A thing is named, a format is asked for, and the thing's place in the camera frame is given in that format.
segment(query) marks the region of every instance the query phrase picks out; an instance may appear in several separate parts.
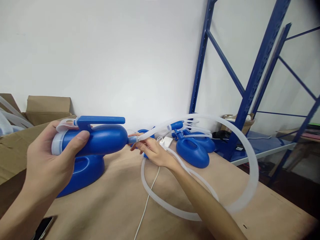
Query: table surface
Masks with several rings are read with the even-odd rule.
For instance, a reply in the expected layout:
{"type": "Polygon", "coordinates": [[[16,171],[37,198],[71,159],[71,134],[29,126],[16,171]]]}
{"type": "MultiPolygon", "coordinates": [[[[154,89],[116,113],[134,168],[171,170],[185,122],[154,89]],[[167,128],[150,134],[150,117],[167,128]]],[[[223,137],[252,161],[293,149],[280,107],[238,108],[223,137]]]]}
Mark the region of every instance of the table surface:
{"type": "MultiPolygon", "coordinates": [[[[215,153],[210,164],[196,170],[215,189],[223,205],[243,192],[249,175],[215,153]]],[[[124,147],[105,156],[106,171],[96,182],[56,199],[46,216],[57,215],[46,240],[133,239],[148,194],[141,182],[139,151],[124,147]]],[[[145,176],[152,184],[158,167],[147,161],[145,176]]],[[[185,211],[193,207],[169,170],[160,168],[153,187],[162,199],[185,211]]],[[[241,212],[232,215],[248,239],[301,239],[317,220],[265,185],[241,212]]],[[[202,222],[179,218],[149,199],[137,239],[212,239],[202,222]]]]}
{"type": "MultiPolygon", "coordinates": [[[[277,131],[278,133],[283,133],[283,134],[288,134],[288,133],[291,133],[291,132],[294,132],[294,131],[297,131],[298,128],[295,128],[295,129],[288,129],[288,130],[279,130],[277,131]]],[[[314,139],[314,138],[308,138],[308,137],[304,137],[304,136],[301,136],[300,138],[302,139],[305,139],[305,140],[309,140],[309,141],[313,141],[313,142],[320,142],[319,139],[314,139]]]]}

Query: smartphone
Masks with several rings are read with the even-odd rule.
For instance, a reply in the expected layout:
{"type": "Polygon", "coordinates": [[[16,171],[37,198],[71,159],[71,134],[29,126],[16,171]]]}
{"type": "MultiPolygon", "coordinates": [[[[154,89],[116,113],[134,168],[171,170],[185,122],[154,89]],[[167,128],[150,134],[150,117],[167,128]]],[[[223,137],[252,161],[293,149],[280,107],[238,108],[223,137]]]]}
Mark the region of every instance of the smartphone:
{"type": "Polygon", "coordinates": [[[56,216],[50,216],[42,219],[41,223],[39,224],[39,227],[37,228],[31,240],[44,239],[46,236],[46,233],[49,231],[50,226],[53,224],[55,219],[56,219],[56,216]]]}

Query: shelving rack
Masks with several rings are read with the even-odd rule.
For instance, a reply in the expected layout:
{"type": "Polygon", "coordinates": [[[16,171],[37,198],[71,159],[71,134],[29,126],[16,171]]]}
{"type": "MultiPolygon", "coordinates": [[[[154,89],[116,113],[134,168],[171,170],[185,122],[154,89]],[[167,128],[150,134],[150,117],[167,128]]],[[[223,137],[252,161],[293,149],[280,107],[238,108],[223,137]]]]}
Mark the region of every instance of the shelving rack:
{"type": "MultiPolygon", "coordinates": [[[[262,77],[263,71],[265,69],[265,66],[267,64],[268,58],[270,56],[272,47],[274,45],[275,39],[278,35],[280,26],[283,22],[284,16],[286,14],[286,11],[288,9],[288,6],[290,4],[291,0],[277,0],[274,6],[274,9],[272,11],[267,29],[265,31],[262,43],[260,45],[260,49],[258,52],[258,55],[256,57],[248,84],[246,86],[246,89],[242,86],[240,83],[237,75],[233,71],[231,65],[229,64],[227,58],[223,54],[222,50],[220,49],[218,43],[214,39],[214,36],[210,32],[210,25],[212,21],[212,15],[213,15],[213,9],[214,5],[217,2],[217,0],[208,0],[207,8],[206,8],[206,14],[205,14],[205,21],[203,25],[203,31],[201,35],[201,43],[200,43],[200,50],[199,50],[199,56],[198,56],[198,62],[197,62],[197,68],[196,68],[196,74],[193,84],[193,91],[191,96],[191,103],[190,103],[190,109],[189,113],[195,113],[196,108],[196,102],[197,102],[197,96],[199,91],[199,85],[200,85],[200,79],[201,79],[201,72],[203,68],[203,62],[205,58],[205,52],[207,47],[208,39],[213,44],[214,48],[216,49],[219,57],[221,58],[223,64],[225,65],[228,73],[230,74],[234,84],[236,85],[237,89],[239,90],[239,93],[242,96],[241,105],[239,107],[236,121],[233,123],[237,128],[242,129],[245,119],[248,115],[249,109],[251,107],[254,95],[256,93],[257,87],[259,85],[260,79],[262,77]]],[[[258,142],[255,139],[249,140],[252,144],[254,151],[256,153],[257,158],[264,157],[282,150],[287,150],[284,157],[282,158],[279,166],[277,167],[275,173],[270,179],[269,184],[272,184],[277,177],[279,171],[283,167],[284,163],[288,159],[290,153],[292,152],[296,142],[300,138],[301,134],[305,130],[307,124],[309,123],[310,119],[316,112],[319,104],[320,104],[320,96],[318,98],[315,97],[315,95],[307,88],[307,86],[301,81],[301,79],[293,72],[293,70],[288,66],[288,64],[281,58],[280,52],[283,47],[283,44],[285,41],[293,39],[295,37],[307,34],[309,32],[315,31],[320,29],[320,27],[303,32],[301,34],[295,35],[293,37],[287,38],[289,29],[291,27],[291,24],[287,24],[282,36],[280,38],[279,44],[277,46],[277,49],[275,50],[274,57],[271,61],[270,67],[268,69],[268,72],[266,74],[266,77],[263,81],[262,87],[260,89],[258,98],[256,100],[256,103],[253,108],[253,113],[256,114],[257,112],[261,113],[271,113],[271,112],[262,112],[258,111],[258,107],[260,105],[261,99],[263,97],[263,94],[266,90],[267,84],[270,80],[272,71],[274,69],[274,66],[279,59],[287,68],[288,70],[294,75],[294,77],[298,80],[298,82],[303,86],[303,88],[311,95],[311,97],[315,100],[315,104],[313,105],[311,111],[307,116],[301,116],[301,115],[293,115],[293,114],[282,114],[282,113],[272,113],[272,114],[280,114],[280,115],[287,115],[287,116],[296,116],[296,117],[305,117],[305,121],[303,122],[302,126],[297,132],[296,136],[294,137],[293,142],[281,140],[279,138],[272,137],[270,139],[260,139],[258,142]]],[[[249,131],[247,137],[266,137],[263,134],[256,133],[253,131],[249,131]]],[[[216,147],[219,149],[218,154],[223,156],[228,161],[232,162],[235,165],[240,165],[243,163],[248,162],[248,158],[245,152],[236,151],[236,145],[238,142],[238,138],[234,133],[231,134],[230,139],[228,143],[224,143],[220,140],[215,141],[216,147]]]]}
{"type": "MultiPolygon", "coordinates": [[[[237,89],[239,90],[239,93],[242,96],[241,105],[238,110],[236,121],[234,122],[234,125],[242,129],[246,117],[248,115],[250,106],[253,101],[253,97],[256,93],[257,87],[259,85],[260,79],[262,77],[263,71],[265,69],[265,66],[267,64],[268,58],[270,56],[272,47],[274,45],[275,39],[278,35],[280,26],[282,24],[283,18],[286,14],[286,11],[288,9],[288,6],[290,4],[291,0],[277,0],[274,6],[274,9],[272,11],[267,29],[265,31],[264,37],[262,39],[262,43],[260,45],[260,49],[258,51],[257,58],[255,60],[255,63],[253,65],[253,69],[247,84],[246,89],[242,86],[240,83],[237,75],[233,71],[231,65],[229,64],[227,58],[223,54],[222,50],[220,49],[218,43],[214,39],[214,36],[210,32],[210,25],[212,21],[212,15],[213,15],[213,9],[214,5],[217,2],[217,0],[208,0],[207,8],[206,8],[206,14],[205,14],[205,21],[203,24],[203,31],[201,35],[201,43],[200,43],[200,50],[199,50],[199,56],[198,56],[198,62],[197,62],[197,68],[196,68],[196,74],[193,84],[193,91],[191,96],[191,103],[190,103],[190,109],[189,113],[194,113],[196,108],[196,102],[197,102],[197,96],[199,91],[199,85],[200,85],[200,78],[201,78],[201,72],[203,68],[203,62],[207,47],[208,38],[212,42],[214,48],[216,49],[219,57],[221,58],[223,64],[225,65],[228,73],[230,74],[233,82],[235,83],[237,89]]],[[[232,133],[230,136],[230,139],[228,143],[221,143],[219,154],[223,156],[228,161],[234,162],[234,164],[241,164],[245,163],[245,157],[243,158],[233,158],[235,148],[238,142],[237,136],[232,133]]],[[[288,141],[279,141],[279,144],[276,146],[270,146],[270,149],[264,149],[264,151],[269,151],[275,148],[280,149],[288,149],[291,148],[291,142],[288,141]]],[[[258,152],[261,152],[259,149],[255,149],[256,154],[258,152]]]]}
{"type": "MultiPolygon", "coordinates": [[[[286,135],[282,135],[280,138],[282,137],[285,137],[285,136],[288,136],[288,135],[291,135],[291,134],[294,134],[294,133],[297,133],[295,135],[295,137],[293,138],[293,142],[298,142],[298,140],[300,139],[301,135],[303,134],[304,130],[306,129],[308,123],[310,122],[310,120],[312,119],[313,115],[315,114],[315,112],[317,111],[319,105],[320,105],[320,95],[318,97],[316,97],[312,91],[304,84],[304,82],[298,77],[298,75],[290,68],[290,66],[285,62],[285,60],[280,56],[280,53],[281,53],[281,50],[282,50],[282,47],[284,45],[284,43],[290,39],[293,39],[293,38],[296,38],[296,37],[299,37],[299,36],[302,36],[302,35],[305,35],[307,33],[311,33],[311,32],[314,32],[316,30],[319,30],[320,29],[320,26],[319,27],[316,27],[316,28],[313,28],[311,30],[308,30],[308,31],[305,31],[303,33],[300,33],[300,34],[297,34],[297,35],[294,35],[292,37],[287,37],[288,36],[288,33],[289,33],[289,30],[291,28],[291,23],[288,23],[283,32],[282,32],[282,35],[280,37],[280,40],[279,40],[279,43],[278,43],[278,46],[275,50],[275,54],[271,60],[271,64],[270,64],[270,67],[266,73],[266,77],[262,83],[262,86],[260,88],[260,92],[259,92],[259,95],[257,97],[257,100],[256,100],[256,103],[253,107],[253,110],[252,110],[252,113],[254,113],[254,115],[257,113],[257,112],[260,112],[260,113],[269,113],[269,114],[278,114],[278,115],[286,115],[286,116],[293,116],[293,117],[304,117],[305,120],[304,122],[302,123],[302,125],[300,126],[300,128],[296,131],[293,131],[291,133],[288,133],[286,135]],[[307,116],[303,116],[303,115],[294,115],[294,114],[285,114],[285,113],[274,113],[274,112],[263,112],[263,111],[258,111],[258,108],[259,108],[259,105],[261,103],[261,100],[262,100],[262,97],[266,91],[266,88],[267,88],[267,85],[269,83],[269,80],[270,80],[270,77],[272,75],[272,72],[274,70],[274,67],[278,61],[278,59],[280,60],[280,62],[283,63],[283,65],[289,70],[289,72],[297,79],[297,81],[301,84],[301,86],[307,91],[307,93],[315,100],[315,103],[313,104],[310,112],[308,113],[307,116]]],[[[270,181],[269,181],[269,185],[272,185],[273,182],[275,181],[275,179],[277,178],[280,170],[282,169],[283,165],[286,163],[288,157],[290,156],[292,150],[291,149],[288,149],[286,151],[286,153],[284,154],[284,156],[282,157],[281,161],[280,161],[280,164],[278,165],[278,167],[276,168],[274,174],[272,175],[270,181]]]]}

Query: cardboard box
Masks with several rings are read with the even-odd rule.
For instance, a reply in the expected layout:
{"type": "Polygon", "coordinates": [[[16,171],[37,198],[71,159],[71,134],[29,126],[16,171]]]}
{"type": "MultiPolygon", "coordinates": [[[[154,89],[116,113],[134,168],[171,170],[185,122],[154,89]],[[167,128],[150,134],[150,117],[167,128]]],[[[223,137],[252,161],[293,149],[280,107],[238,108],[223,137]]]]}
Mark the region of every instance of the cardboard box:
{"type": "MultiPolygon", "coordinates": [[[[20,112],[11,94],[1,93],[0,96],[20,112]]],[[[49,122],[57,119],[76,117],[70,113],[70,106],[71,99],[68,97],[28,97],[27,110],[21,114],[34,127],[0,137],[0,184],[26,169],[28,146],[49,122]]],[[[10,112],[1,103],[0,107],[10,112]]]]}
{"type": "MultiPolygon", "coordinates": [[[[226,118],[229,117],[229,116],[232,116],[232,114],[223,115],[222,118],[223,118],[223,119],[226,119],[226,118]]],[[[251,128],[251,126],[252,126],[253,124],[254,124],[254,120],[245,121],[245,123],[244,123],[244,125],[243,125],[243,128],[242,128],[242,130],[241,130],[242,133],[243,133],[244,135],[246,135],[247,132],[249,131],[249,129],[251,128]]],[[[232,131],[231,131],[229,128],[227,128],[225,125],[222,125],[220,130],[225,130],[225,131],[228,131],[228,132],[232,132],[232,131]]]]}

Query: hand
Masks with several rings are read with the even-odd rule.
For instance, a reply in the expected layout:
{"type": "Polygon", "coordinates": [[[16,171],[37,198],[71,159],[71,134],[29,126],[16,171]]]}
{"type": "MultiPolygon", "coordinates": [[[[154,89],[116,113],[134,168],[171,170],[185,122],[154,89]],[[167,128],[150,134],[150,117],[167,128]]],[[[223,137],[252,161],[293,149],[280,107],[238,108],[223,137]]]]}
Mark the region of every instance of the hand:
{"type": "MultiPolygon", "coordinates": [[[[129,135],[129,137],[140,136],[142,134],[143,133],[134,133],[129,135]]],[[[140,154],[144,152],[151,162],[159,167],[163,166],[171,169],[177,164],[176,159],[164,150],[154,138],[149,137],[143,141],[133,144],[130,151],[135,150],[136,147],[140,150],[140,154]]]]}
{"type": "Polygon", "coordinates": [[[49,123],[28,147],[23,189],[36,194],[36,197],[55,198],[67,186],[74,170],[75,155],[86,145],[90,136],[88,131],[81,131],[59,156],[54,156],[51,144],[58,124],[59,121],[49,123]]]}

